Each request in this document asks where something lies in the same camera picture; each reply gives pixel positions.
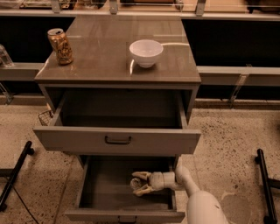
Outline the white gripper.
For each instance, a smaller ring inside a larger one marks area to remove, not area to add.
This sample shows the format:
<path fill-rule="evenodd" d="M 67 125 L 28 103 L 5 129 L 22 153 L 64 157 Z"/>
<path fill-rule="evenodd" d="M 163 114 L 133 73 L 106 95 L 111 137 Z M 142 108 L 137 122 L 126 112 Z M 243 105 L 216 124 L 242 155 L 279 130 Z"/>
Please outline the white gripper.
<path fill-rule="evenodd" d="M 175 189 L 176 179 L 175 173 L 171 172 L 153 172 L 148 171 L 135 171 L 132 173 L 135 178 L 147 180 L 149 179 L 149 185 L 143 185 L 139 189 L 133 191 L 137 197 L 141 197 L 144 194 L 151 193 L 154 191 L 160 191 L 165 188 Z"/>

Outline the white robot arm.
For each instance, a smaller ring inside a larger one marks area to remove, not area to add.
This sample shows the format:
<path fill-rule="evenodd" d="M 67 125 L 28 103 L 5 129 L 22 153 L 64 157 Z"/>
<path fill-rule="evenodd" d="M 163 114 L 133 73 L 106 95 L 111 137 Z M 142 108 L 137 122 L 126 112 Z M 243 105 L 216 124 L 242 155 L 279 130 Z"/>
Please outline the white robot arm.
<path fill-rule="evenodd" d="M 138 197 L 164 189 L 185 190 L 188 197 L 188 224 L 229 224 L 219 201 L 210 192 L 200 190 L 189 170 L 183 165 L 168 172 L 135 171 L 132 177 L 130 186 Z"/>

